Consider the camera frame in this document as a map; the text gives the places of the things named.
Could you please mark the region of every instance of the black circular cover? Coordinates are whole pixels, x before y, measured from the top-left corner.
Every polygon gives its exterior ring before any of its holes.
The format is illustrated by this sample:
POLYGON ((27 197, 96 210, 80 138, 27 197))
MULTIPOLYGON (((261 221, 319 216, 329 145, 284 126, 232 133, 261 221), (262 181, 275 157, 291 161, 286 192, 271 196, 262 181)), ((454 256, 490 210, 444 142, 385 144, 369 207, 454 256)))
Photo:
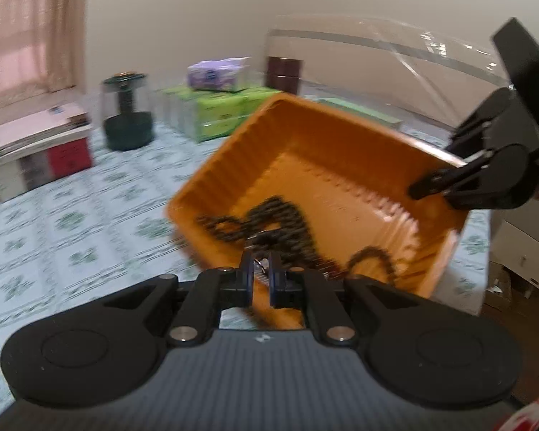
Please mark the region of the black circular cover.
POLYGON ((371 339, 368 363, 398 395, 430 407, 486 406, 509 394, 519 347, 488 319, 426 306, 388 312, 371 339))
POLYGON ((152 374, 161 345, 128 310, 75 309, 15 332, 0 365, 15 396, 58 407, 118 398, 152 374))

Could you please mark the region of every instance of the curtain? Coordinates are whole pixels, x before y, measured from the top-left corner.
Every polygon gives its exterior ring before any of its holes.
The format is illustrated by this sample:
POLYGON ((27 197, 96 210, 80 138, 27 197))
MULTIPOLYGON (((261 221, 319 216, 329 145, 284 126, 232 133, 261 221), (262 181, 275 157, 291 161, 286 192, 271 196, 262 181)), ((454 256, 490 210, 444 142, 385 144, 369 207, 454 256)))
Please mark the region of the curtain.
POLYGON ((0 0, 0 108, 73 87, 84 0, 0 0))

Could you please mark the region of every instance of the wooden floor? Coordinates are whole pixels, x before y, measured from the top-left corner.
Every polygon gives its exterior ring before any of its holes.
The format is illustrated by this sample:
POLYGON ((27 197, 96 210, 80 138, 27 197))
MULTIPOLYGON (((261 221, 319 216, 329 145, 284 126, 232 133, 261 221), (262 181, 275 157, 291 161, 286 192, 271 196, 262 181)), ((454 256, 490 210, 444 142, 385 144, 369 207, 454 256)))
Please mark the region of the wooden floor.
POLYGON ((483 305, 481 316, 494 319, 506 327, 520 344, 523 370, 513 396, 527 404, 539 397, 539 290, 526 299, 518 290, 522 279, 514 279, 512 277, 513 300, 509 309, 499 311, 483 305))

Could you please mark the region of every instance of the green tissue pack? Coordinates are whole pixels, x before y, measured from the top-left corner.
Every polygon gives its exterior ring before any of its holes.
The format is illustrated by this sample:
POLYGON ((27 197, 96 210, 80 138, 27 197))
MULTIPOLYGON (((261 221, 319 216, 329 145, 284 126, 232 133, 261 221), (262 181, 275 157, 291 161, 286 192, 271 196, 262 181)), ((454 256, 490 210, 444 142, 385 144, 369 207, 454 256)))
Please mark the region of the green tissue pack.
POLYGON ((278 93, 268 87, 239 92, 196 91, 180 85, 161 91, 165 122, 197 142, 231 134, 258 107, 278 93))

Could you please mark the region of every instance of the orange plastic tray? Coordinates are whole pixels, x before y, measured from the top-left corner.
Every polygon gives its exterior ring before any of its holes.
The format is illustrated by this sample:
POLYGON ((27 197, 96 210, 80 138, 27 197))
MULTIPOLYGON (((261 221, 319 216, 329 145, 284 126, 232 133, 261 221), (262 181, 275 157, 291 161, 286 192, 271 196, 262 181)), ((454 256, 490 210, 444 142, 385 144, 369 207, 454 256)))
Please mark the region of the orange plastic tray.
MULTIPOLYGON (((467 212, 441 195, 419 201, 407 187, 428 171, 460 167, 454 156, 373 121, 278 94, 268 100, 185 184, 168 217, 207 266, 237 266, 242 247, 214 239, 196 217, 243 217, 280 195, 306 217, 318 253, 345 266, 364 246, 385 248, 396 286, 430 297, 455 249, 467 212)), ((355 273, 385 281, 375 260, 355 273)), ((295 310, 273 310, 255 284, 253 308, 281 329, 300 326, 295 310)))

